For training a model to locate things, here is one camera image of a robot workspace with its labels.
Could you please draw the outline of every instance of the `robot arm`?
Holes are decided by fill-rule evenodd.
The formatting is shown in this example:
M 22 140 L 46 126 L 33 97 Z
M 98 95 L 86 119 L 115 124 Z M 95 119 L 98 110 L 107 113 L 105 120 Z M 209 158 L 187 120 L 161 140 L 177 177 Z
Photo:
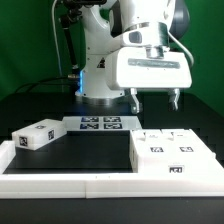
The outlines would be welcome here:
M 137 90 L 162 89 L 171 93 L 177 109 L 179 89 L 190 87 L 191 75 L 184 54 L 169 51 L 176 1 L 183 2 L 64 0 L 68 14 L 78 15 L 85 31 L 86 66 L 76 95 L 108 102 L 129 92 L 136 104 Z M 101 9 L 110 9 L 109 21 Z

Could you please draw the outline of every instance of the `black table surface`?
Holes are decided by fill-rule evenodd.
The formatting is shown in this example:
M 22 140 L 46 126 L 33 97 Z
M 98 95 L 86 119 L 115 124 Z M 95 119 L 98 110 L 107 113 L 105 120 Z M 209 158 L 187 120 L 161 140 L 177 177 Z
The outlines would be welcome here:
M 191 94 L 181 95 L 178 112 L 169 111 L 166 94 L 138 97 L 144 108 L 138 115 L 144 129 L 193 129 L 223 163 L 222 116 Z M 11 140 L 13 131 L 46 118 L 129 115 L 125 103 L 103 108 L 77 103 L 67 93 L 13 94 L 0 101 L 0 142 Z M 69 133 L 38 153 L 17 148 L 6 173 L 131 172 L 128 144 L 127 132 Z M 74 152 L 75 163 L 70 159 Z M 2 199 L 0 208 L 2 223 L 224 223 L 221 197 Z

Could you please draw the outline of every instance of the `black cable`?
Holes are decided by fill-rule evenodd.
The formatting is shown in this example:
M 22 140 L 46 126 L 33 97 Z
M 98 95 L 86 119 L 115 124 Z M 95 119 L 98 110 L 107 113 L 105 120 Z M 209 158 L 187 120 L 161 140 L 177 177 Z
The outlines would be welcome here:
M 27 86 L 34 86 L 33 88 L 37 87 L 38 85 L 49 85 L 49 86 L 72 86 L 72 84 L 57 84 L 57 83 L 39 83 L 39 82 L 36 82 L 36 83 L 27 83 L 27 84 L 24 84 L 22 86 L 20 86 L 19 88 L 17 88 L 14 93 L 18 93 L 20 89 L 24 88 L 24 87 L 27 87 Z
M 54 77 L 54 78 L 47 78 L 47 79 L 42 79 L 36 83 L 34 83 L 33 85 L 30 86 L 30 88 L 28 88 L 26 90 L 26 92 L 30 92 L 33 88 L 35 88 L 39 83 L 43 83 L 43 82 L 50 82 L 50 81 L 55 81 L 55 80 L 62 80 L 62 79 L 68 79 L 67 76 L 59 76 L 59 77 Z

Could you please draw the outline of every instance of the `white box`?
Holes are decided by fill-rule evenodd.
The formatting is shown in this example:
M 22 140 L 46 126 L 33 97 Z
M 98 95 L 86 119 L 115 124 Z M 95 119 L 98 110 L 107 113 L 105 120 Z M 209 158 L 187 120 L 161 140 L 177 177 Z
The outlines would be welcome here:
M 3 172 L 11 163 L 15 155 L 16 155 L 15 142 L 4 141 L 0 145 L 0 174 L 3 174 Z
M 45 119 L 12 133 L 16 147 L 36 150 L 66 135 L 65 123 Z
M 222 170 L 215 153 L 192 130 L 131 131 L 130 160 L 134 172 L 152 175 Z

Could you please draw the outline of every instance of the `green wall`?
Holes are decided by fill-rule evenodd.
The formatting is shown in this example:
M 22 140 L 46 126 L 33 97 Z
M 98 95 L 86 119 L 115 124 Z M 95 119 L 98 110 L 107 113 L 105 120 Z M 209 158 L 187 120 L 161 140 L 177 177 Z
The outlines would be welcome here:
M 0 0 L 0 98 L 18 86 L 43 78 L 58 76 L 57 59 L 51 26 L 53 0 Z M 194 93 L 224 115 L 224 1 L 186 0 L 191 15 L 188 33 L 181 40 L 193 53 Z M 73 28 L 79 58 L 83 43 Z M 62 31 L 58 27 L 59 45 L 63 58 L 63 73 L 70 71 Z

